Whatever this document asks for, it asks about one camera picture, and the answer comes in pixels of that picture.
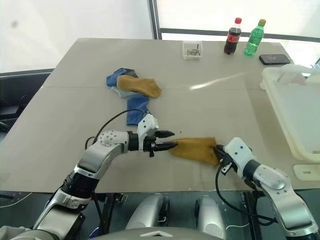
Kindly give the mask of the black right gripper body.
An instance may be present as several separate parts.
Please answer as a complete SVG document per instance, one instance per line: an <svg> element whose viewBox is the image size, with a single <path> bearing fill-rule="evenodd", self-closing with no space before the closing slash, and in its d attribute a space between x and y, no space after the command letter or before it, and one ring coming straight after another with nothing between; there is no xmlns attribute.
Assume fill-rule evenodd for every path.
<svg viewBox="0 0 320 240"><path fill-rule="evenodd" d="M234 169L234 162L233 162L233 159L231 158L231 156L226 153L226 154L221 154L221 172L223 174L226 174L230 169Z"/></svg>

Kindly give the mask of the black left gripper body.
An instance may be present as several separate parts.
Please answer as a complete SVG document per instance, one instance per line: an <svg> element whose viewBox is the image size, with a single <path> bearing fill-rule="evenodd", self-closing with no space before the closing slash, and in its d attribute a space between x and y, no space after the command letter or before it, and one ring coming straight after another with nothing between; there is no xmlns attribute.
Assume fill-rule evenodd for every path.
<svg viewBox="0 0 320 240"><path fill-rule="evenodd" d="M154 151L156 148L156 139L159 135L159 130L156 130L154 133L152 133L151 135L147 135L144 139L143 139L143 151L144 152L148 152L149 153L149 157L154 157Z"/></svg>

